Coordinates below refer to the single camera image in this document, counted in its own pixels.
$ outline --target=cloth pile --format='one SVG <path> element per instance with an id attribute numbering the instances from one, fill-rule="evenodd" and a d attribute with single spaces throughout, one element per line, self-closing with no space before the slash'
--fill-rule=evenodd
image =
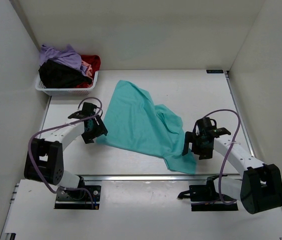
<path id="1" fill-rule="evenodd" d="M 48 89 L 90 88 L 100 65 L 98 55 L 80 56 L 69 44 L 62 51 L 41 46 L 39 75 Z"/>

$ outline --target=pink clothing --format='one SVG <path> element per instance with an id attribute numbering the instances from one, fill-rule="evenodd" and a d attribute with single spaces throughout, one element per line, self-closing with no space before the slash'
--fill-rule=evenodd
<path id="1" fill-rule="evenodd" d="M 86 75 L 87 77 L 89 77 L 90 79 L 93 80 L 93 78 L 92 78 L 92 66 L 91 66 L 91 64 L 89 64 L 89 63 L 87 63 L 87 62 L 85 62 L 85 61 L 83 61 L 83 60 L 81 60 L 81 64 L 82 64 L 83 66 L 86 66 L 85 75 Z"/>

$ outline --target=purple clothing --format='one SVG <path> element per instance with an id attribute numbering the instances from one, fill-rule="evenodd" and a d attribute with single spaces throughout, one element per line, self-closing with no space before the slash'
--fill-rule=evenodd
<path id="1" fill-rule="evenodd" d="M 58 64 L 80 71 L 82 75 L 86 76 L 87 67 L 82 65 L 81 56 L 76 53 L 70 44 L 66 45 L 63 51 L 43 44 L 40 51 L 40 66 L 49 59 Z"/>

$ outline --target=white table surface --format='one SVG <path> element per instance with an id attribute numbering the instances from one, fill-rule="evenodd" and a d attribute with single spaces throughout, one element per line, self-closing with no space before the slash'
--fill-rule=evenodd
<path id="1" fill-rule="evenodd" d="M 154 104 L 164 104 L 183 121 L 183 130 L 192 131 L 196 120 L 217 109 L 235 110 L 224 74 L 207 74 L 205 70 L 107 70 L 100 71 L 95 89 L 90 94 L 103 104 L 104 118 L 112 94 L 119 80 L 127 80 L 149 91 Z M 61 125 L 77 111 L 82 96 L 53 96 L 43 128 Z M 238 121 L 230 112 L 215 113 L 218 127 L 234 133 Z M 237 141 L 248 151 L 243 131 Z M 64 169 L 77 175 L 179 175 L 167 169 L 161 158 L 99 144 L 85 144 L 81 137 L 73 141 L 63 153 Z M 196 174 L 216 174 L 223 157 L 197 162 Z M 224 173 L 236 174 L 230 165 Z"/>
<path id="2" fill-rule="evenodd" d="M 192 212 L 188 181 L 102 181 L 99 210 L 54 209 L 43 183 L 22 180 L 7 219 L 15 240 L 279 240 L 282 210 Z"/>

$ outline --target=red clothing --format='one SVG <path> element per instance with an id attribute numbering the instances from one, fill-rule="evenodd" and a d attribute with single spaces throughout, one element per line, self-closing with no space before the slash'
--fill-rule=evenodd
<path id="1" fill-rule="evenodd" d="M 81 55 L 82 61 L 90 64 L 92 66 L 92 83 L 88 84 L 87 82 L 83 82 L 77 85 L 75 88 L 83 89 L 83 88 L 91 88 L 93 85 L 93 79 L 95 78 L 96 71 L 100 70 L 101 59 L 98 55 Z"/>
<path id="2" fill-rule="evenodd" d="M 87 63 L 87 62 L 85 62 L 85 61 L 83 61 L 83 60 L 81 60 L 81 64 L 82 64 L 83 66 L 86 66 L 85 75 L 86 75 L 88 78 L 90 78 L 90 79 L 93 80 L 93 78 L 92 78 L 92 66 L 91 66 L 91 64 L 89 64 L 89 63 Z"/>
<path id="3" fill-rule="evenodd" d="M 92 66 L 92 78 L 95 72 L 100 70 L 101 59 L 98 55 L 81 55 L 81 59 Z"/>

